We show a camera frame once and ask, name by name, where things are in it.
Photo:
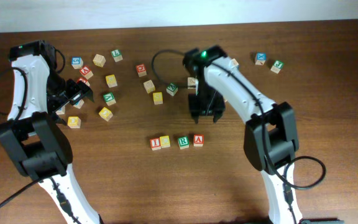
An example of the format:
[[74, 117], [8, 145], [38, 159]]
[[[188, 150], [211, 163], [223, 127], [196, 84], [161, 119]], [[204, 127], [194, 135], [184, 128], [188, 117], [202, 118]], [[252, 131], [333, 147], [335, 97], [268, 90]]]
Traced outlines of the green R block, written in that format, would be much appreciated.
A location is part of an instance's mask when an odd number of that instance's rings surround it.
[[187, 136], [183, 136], [178, 138], [178, 145], [180, 149], [186, 149], [189, 148], [190, 142]]

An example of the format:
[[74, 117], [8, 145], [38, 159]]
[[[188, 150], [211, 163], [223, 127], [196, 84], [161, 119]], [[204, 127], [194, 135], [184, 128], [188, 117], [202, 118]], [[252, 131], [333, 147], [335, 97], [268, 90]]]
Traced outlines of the yellow C block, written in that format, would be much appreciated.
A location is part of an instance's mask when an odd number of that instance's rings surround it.
[[160, 136], [161, 148], [170, 147], [170, 138], [169, 136]]

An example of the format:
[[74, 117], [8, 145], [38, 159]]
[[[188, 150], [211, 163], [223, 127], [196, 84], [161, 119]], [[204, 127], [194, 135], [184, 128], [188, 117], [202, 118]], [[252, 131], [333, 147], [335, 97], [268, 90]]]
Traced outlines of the red I block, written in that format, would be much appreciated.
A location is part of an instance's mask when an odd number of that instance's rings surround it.
[[162, 148], [160, 143], [160, 138], [153, 138], [150, 140], [150, 147], [153, 151], [159, 150]]

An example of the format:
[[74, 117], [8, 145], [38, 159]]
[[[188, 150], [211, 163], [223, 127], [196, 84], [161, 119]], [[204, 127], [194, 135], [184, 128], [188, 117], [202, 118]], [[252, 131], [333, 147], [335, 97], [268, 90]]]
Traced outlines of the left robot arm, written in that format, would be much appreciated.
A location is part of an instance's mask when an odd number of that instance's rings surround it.
[[0, 124], [0, 143], [18, 172], [49, 194], [67, 223], [102, 223], [75, 178], [71, 146], [58, 127], [67, 122], [57, 115], [67, 104], [92, 100], [93, 91], [60, 76], [58, 53], [44, 40], [10, 49], [14, 96], [7, 121]]

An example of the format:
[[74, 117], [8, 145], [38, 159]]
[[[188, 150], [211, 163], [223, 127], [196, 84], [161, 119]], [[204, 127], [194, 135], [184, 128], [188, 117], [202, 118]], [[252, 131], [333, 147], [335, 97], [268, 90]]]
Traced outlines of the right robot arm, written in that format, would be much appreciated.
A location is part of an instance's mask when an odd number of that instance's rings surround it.
[[270, 222], [301, 223], [293, 183], [299, 143], [292, 107], [286, 102], [276, 104], [256, 89], [218, 45], [185, 53], [183, 66], [198, 81], [197, 92], [189, 96], [191, 117], [197, 121], [212, 116], [217, 122], [227, 100], [245, 124], [244, 152], [262, 174]]

